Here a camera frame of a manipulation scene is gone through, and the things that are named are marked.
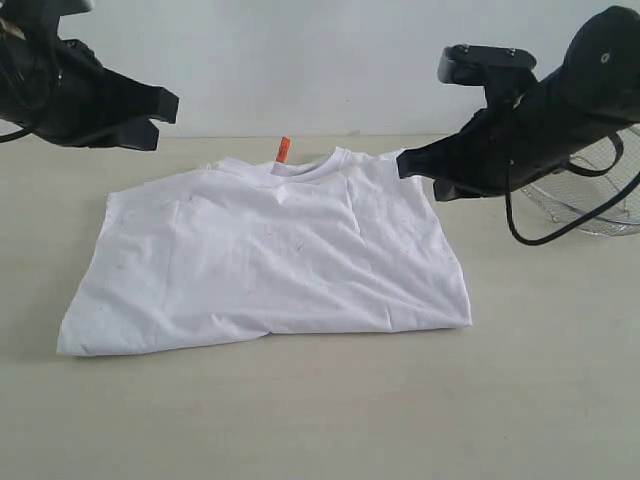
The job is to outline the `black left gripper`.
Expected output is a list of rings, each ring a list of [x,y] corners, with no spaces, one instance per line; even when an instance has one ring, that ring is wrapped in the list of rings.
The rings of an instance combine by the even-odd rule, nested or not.
[[[16,126],[4,143],[35,135],[61,147],[155,151],[156,121],[173,124],[179,99],[102,65],[79,39],[61,39],[65,16],[92,1],[1,4],[1,118]]]

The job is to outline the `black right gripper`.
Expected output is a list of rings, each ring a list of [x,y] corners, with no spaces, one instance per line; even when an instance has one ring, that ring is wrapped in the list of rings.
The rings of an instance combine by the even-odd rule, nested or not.
[[[401,178],[432,179],[437,202],[497,198],[553,173],[575,144],[575,108],[542,94],[490,102],[462,129],[397,157]]]

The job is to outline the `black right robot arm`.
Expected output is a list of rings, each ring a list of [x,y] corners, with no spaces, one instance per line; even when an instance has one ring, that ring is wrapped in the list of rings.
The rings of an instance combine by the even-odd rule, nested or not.
[[[497,197],[561,170],[572,154],[639,121],[639,15],[612,6],[575,34],[543,79],[522,49],[458,44],[444,84],[481,87],[486,105],[459,132],[397,158],[400,177],[434,182],[439,201]]]

